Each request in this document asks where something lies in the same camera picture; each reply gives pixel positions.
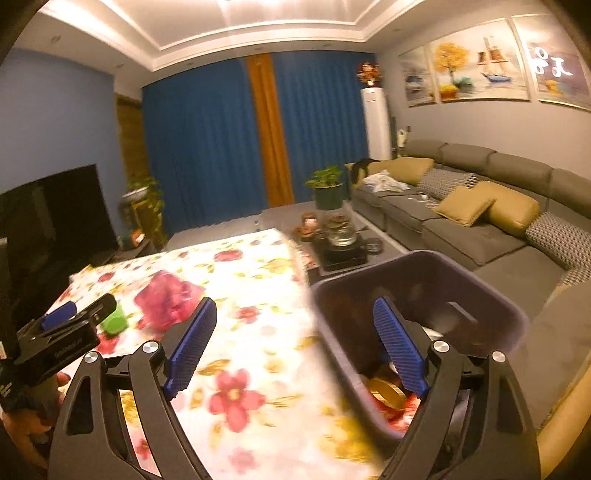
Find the person's left hand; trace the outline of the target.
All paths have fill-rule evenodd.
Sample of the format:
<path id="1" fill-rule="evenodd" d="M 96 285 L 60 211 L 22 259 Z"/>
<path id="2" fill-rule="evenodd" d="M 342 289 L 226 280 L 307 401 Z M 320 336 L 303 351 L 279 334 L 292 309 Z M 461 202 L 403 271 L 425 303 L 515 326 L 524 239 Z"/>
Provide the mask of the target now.
<path id="1" fill-rule="evenodd" d="M 29 465 L 41 470 L 48 468 L 48 460 L 34 445 L 33 437 L 49 432 L 55 424 L 55 420 L 30 409 L 3 412 L 1 417 L 1 426 L 16 447 L 16 451 Z"/>

